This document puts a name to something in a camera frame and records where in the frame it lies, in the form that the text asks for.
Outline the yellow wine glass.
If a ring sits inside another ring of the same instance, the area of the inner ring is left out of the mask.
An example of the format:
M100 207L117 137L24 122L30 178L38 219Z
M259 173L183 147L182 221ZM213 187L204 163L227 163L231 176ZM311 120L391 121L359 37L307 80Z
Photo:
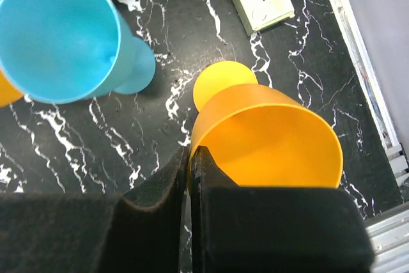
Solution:
M343 151L333 128L284 93L262 85L236 61L197 77L191 150L206 147L216 165L244 187L338 188Z
M14 88L4 74L0 72L0 107L12 104L23 96L24 94Z

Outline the blue wine glass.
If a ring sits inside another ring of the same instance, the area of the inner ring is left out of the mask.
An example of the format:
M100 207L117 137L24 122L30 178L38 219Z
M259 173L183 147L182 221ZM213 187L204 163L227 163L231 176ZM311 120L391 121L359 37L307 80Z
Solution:
M1 71L36 101L138 93L155 67L112 0L1 0Z

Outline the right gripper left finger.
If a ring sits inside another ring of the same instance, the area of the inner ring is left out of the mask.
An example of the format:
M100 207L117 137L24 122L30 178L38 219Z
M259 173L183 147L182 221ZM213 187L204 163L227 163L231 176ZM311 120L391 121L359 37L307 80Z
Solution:
M3 193L2 272L177 272L188 150L126 193Z

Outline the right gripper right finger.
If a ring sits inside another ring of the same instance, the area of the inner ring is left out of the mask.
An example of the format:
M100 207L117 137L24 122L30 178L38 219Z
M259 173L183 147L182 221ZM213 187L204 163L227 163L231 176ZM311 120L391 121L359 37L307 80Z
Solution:
M191 160L194 272L369 272L374 251L340 189L241 187L199 147Z

